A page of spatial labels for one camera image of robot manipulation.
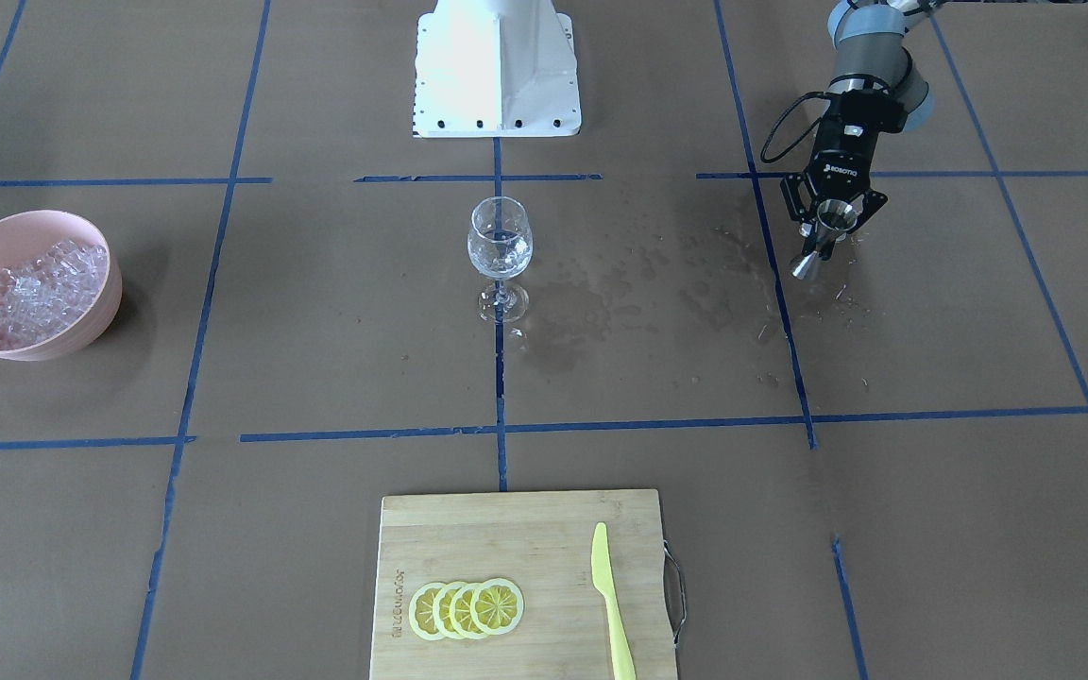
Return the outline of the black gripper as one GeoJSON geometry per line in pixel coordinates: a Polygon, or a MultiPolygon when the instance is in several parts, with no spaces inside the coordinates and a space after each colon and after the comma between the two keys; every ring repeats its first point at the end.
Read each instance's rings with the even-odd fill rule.
{"type": "Polygon", "coordinates": [[[813,125],[805,173],[787,173],[781,180],[783,201],[800,235],[809,237],[816,230],[816,208],[824,199],[846,201],[837,209],[837,244],[845,242],[885,208],[888,194],[871,189],[877,143],[879,132],[846,127],[842,121],[817,121],[813,125]]]}

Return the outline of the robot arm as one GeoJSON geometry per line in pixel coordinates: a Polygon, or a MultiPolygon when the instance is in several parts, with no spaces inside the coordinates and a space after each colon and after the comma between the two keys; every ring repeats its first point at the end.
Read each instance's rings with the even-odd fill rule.
{"type": "Polygon", "coordinates": [[[827,18],[834,70],[813,126],[807,164],[781,181],[803,257],[828,259],[833,246],[862,227],[888,197],[871,188],[882,134],[916,129],[934,111],[934,92],[904,39],[942,1],[841,1],[827,18]]]}

